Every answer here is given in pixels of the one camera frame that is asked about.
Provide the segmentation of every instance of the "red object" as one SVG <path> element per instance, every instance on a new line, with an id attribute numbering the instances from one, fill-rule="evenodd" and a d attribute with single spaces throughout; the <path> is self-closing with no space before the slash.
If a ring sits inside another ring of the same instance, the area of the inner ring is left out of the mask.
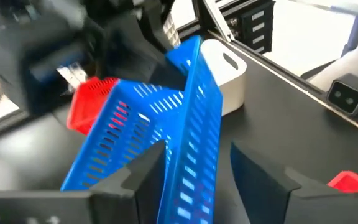
<path id="1" fill-rule="evenodd" d="M 88 135 L 110 90 L 118 81 L 117 78 L 100 80 L 93 77 L 82 83 L 74 93 L 67 117 L 67 128 Z"/>
<path id="2" fill-rule="evenodd" d="M 358 192 L 358 174 L 342 171 L 328 183 L 328 186 L 344 193 Z"/>

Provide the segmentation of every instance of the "black tabletop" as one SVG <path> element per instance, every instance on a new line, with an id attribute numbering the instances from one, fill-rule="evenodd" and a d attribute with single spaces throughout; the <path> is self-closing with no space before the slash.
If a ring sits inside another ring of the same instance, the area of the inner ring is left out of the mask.
<path id="1" fill-rule="evenodd" d="M 233 139 L 324 183 L 342 170 L 358 173 L 357 128 L 239 55 L 247 62 L 246 102 L 222 122 L 216 223 L 248 222 L 231 173 Z M 0 137 L 0 190 L 59 189 L 84 140 L 65 127 L 68 107 Z"/>

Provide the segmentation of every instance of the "white container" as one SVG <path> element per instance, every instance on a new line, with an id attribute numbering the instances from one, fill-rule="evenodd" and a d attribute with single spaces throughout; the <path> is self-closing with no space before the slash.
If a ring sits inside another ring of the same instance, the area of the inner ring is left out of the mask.
<path id="1" fill-rule="evenodd" d="M 222 116 L 241 107 L 246 87 L 246 62 L 214 39 L 201 44 L 201 53 L 223 94 Z"/>

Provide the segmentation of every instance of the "label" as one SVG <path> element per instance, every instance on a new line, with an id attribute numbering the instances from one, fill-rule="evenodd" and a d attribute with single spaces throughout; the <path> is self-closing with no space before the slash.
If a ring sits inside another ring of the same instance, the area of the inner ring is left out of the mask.
<path id="1" fill-rule="evenodd" d="M 261 52 L 261 51 L 263 51 L 263 50 L 265 50 L 265 47 L 259 47 L 259 48 L 256 49 L 255 51 L 256 51 L 257 53 L 259 53 L 259 52 Z"/>
<path id="2" fill-rule="evenodd" d="M 254 20 L 256 20 L 256 19 L 258 19 L 258 18 L 260 18 L 261 16 L 264 16 L 264 15 L 265 15 L 265 11 L 264 10 L 260 11 L 260 12 L 258 12 L 256 14 L 252 15 L 252 20 L 254 21 Z"/>
<path id="3" fill-rule="evenodd" d="M 254 27 L 252 28 L 252 31 L 253 31 L 253 32 L 256 32 L 256 31 L 260 30 L 260 29 L 263 28 L 263 27 L 265 27 L 265 23 L 264 23 L 264 22 L 261 23 L 261 24 L 259 24 L 259 25 L 254 26 Z"/>
<path id="4" fill-rule="evenodd" d="M 258 43 L 259 41 L 261 41 L 261 40 L 263 40 L 263 39 L 265 39 L 265 36 L 264 36 L 264 35 L 261 35 L 261 36 L 255 38 L 255 39 L 252 41 L 252 43 L 253 43 L 253 44 L 256 44 L 256 43 Z"/>

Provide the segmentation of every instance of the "blue basket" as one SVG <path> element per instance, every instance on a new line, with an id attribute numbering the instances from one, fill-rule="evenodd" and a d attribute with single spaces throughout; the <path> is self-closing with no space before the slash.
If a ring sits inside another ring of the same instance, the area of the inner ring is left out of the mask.
<path id="1" fill-rule="evenodd" d="M 86 190 L 154 142 L 167 144 L 159 223 L 212 223 L 222 94 L 200 54 L 201 38 L 166 56 L 188 75 L 185 91 L 121 80 L 61 190 Z"/>

